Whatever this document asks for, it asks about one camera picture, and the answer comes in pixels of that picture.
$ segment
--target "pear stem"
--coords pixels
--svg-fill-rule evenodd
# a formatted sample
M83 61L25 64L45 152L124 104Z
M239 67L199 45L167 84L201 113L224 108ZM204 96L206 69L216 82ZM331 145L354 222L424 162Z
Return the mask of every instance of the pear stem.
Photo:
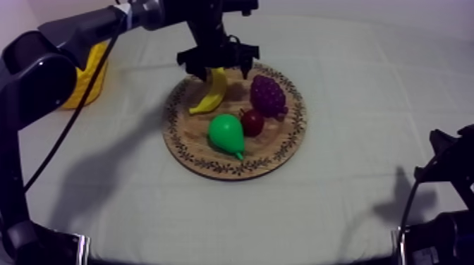
M236 153L236 156L237 156L238 160L240 160L240 161L243 160L243 156L240 152Z

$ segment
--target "decorative plate border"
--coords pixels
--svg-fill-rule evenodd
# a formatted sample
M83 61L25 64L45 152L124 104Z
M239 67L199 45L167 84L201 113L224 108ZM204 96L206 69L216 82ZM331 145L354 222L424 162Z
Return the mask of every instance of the decorative plate border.
M259 73L266 75L267 77L273 78L277 80L282 87L289 93L294 100L294 107L292 111L294 113L294 117L291 118L291 124L293 129L289 132L286 136L285 141L281 143L280 148L278 151L273 153L272 156L262 157L259 159L247 160L243 162L240 166L232 166L231 164L224 164L219 163L218 161L212 161L208 159L204 159L202 157L198 158L195 155L191 154L188 151L188 147L183 143L181 136L178 135L178 109L177 107L181 104L181 99L183 98L184 94L186 93L186 87L188 86L189 82L192 80L196 80L196 77L188 77L182 80L172 92L170 99L168 100L168 104L165 108L165 121L167 122L167 127L165 130L165 142L166 142L166 134L169 135L169 139L173 147L177 150L177 154L173 154L179 158L180 162L191 163L194 167L211 170L216 174L219 173L230 173L235 175L235 179L230 178L219 178L216 176L205 175L207 178L215 179L215 180L225 180L225 181L236 181L236 180L249 180L252 178L260 177L270 171L264 172L258 175L252 175L247 178L239 178L244 173L252 173L256 171L262 166L268 166L269 164L282 164L286 160L288 160L295 152L294 149L298 148L298 143L303 140L305 129L306 129L306 107L303 102L303 97L301 96L300 92L296 89L295 85L282 73L269 66L263 65L261 63L254 63L253 68L258 70Z

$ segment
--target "plastic fruit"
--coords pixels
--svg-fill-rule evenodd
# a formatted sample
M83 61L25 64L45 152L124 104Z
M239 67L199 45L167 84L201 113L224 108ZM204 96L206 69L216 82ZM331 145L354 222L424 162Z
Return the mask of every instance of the plastic fruit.
M241 112L243 134L248 137L255 137L259 135L263 130L263 125L265 124L265 119L263 118L262 114L254 109L249 111L244 111L241 109Z
M265 117L278 118L288 113L285 107L286 96L275 80L263 75L256 75L250 87L250 102L253 108Z
M212 144L243 160L243 129L237 117L231 114L220 114L211 121L208 131Z
M189 109L189 113L207 113L215 110L222 102L227 91L227 77L224 68L213 68L211 90L204 99L194 108Z

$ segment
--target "yellow bag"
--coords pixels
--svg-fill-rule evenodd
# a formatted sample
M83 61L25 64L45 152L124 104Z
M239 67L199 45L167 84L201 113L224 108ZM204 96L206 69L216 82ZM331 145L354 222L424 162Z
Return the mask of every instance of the yellow bag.
M83 98L85 90L89 85L90 79L92 78L95 69L97 69L99 61L102 55L104 55L106 48L107 43L105 42L95 45L90 50L89 59L87 60L87 66L85 70L82 72L79 68L76 69L78 72L78 81L75 85L75 89L72 95L62 106L63 109L75 109L78 107L79 101ZM108 62L106 62L104 64L104 67L102 67L102 70L100 71L100 74L97 77L97 80L95 81L94 87L90 91L90 94L87 97L87 100L85 101L86 106L96 100L97 97L100 95L100 92L102 91L102 85L104 84L105 70L107 69L107 65Z

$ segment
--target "yellow banana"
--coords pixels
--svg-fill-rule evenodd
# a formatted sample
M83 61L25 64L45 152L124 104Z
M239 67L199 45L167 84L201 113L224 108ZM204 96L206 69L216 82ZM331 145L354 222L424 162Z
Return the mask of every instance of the yellow banana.
M198 106L189 109L189 113L206 113L215 110L227 91L227 77L224 68L212 68L212 86L206 97L201 100Z

